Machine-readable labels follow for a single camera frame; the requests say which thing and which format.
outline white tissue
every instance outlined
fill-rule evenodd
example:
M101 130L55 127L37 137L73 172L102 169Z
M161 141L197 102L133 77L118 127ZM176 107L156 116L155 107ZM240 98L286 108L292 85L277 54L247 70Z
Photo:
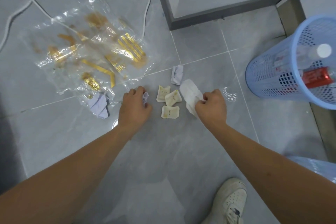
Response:
M187 109L191 114L197 117L197 113L195 111L195 105L198 101L203 100L203 94L199 91L195 83L187 79L182 82L180 86L181 94L184 100L187 102Z
M171 83L181 85L182 76L183 76L183 65L174 66L173 71L171 73Z
M174 90L173 92L167 94L165 99L167 106L173 106L175 103L182 102L182 97L178 90Z
M103 93L96 94L93 98L89 99L88 103L91 112L99 118L107 118L109 116L106 109L107 99Z
M163 119L176 119L180 116L180 108L178 106L163 106L161 117Z
M170 86L163 88L159 85L159 92L157 93L156 101L158 102L166 102L165 96L170 93Z
M149 97L149 94L148 92L145 92L143 95L142 95L142 103L143 105L145 105L145 103L147 103L147 99Z

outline hand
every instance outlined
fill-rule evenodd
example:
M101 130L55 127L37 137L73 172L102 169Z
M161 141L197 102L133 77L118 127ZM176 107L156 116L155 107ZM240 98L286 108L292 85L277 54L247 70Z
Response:
M152 106L142 103L145 88L139 86L124 94L123 103L119 111L118 127L130 133L130 138L145 124L152 112Z
M226 103L221 91L206 92L203 98L206 102L199 101L195 110L204 126L211 130L226 125Z

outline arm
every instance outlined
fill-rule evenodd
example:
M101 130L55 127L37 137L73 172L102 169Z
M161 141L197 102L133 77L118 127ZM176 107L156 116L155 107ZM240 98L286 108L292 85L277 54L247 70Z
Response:
M71 223L110 165L149 118L143 87L125 93L118 125L0 196L2 223Z
M204 99L199 118L282 224L336 222L335 184L230 128L219 90Z

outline clear plastic wrapper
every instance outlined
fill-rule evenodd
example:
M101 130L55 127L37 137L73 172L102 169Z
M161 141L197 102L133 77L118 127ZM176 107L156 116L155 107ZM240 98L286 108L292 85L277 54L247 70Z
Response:
M86 105L99 92L114 105L128 90L127 81L144 76L156 63L145 41L102 0L79 3L26 31L23 39L57 92L71 90Z

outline white bottle cap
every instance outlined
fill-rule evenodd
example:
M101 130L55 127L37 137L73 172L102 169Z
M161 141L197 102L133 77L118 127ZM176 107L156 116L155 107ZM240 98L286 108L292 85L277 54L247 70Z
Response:
M332 48L329 44L320 44L316 48L316 53L320 58L327 58L331 55Z

